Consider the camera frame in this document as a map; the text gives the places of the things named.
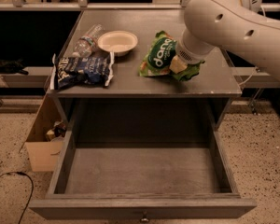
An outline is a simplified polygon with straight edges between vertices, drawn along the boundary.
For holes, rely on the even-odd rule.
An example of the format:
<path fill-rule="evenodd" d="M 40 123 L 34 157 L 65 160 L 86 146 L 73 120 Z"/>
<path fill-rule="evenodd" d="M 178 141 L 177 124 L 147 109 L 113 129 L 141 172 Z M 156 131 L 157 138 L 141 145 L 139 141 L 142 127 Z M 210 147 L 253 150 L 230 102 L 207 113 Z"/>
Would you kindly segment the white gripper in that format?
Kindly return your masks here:
<path fill-rule="evenodd" d="M 195 37 L 185 29 L 175 46 L 176 56 L 171 60 L 169 69 L 178 74 L 188 68 L 188 64 L 200 63 L 212 51 L 214 46 Z"/>

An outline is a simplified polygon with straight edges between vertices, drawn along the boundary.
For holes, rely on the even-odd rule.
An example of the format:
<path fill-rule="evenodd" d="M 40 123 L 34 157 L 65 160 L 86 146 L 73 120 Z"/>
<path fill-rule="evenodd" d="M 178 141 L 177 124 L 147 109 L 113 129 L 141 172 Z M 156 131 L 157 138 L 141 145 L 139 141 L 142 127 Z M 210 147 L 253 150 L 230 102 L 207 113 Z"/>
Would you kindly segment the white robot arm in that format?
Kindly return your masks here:
<path fill-rule="evenodd" d="M 177 57 L 196 64 L 218 47 L 280 81 L 280 20 L 258 14 L 260 5 L 261 0 L 189 0 Z"/>

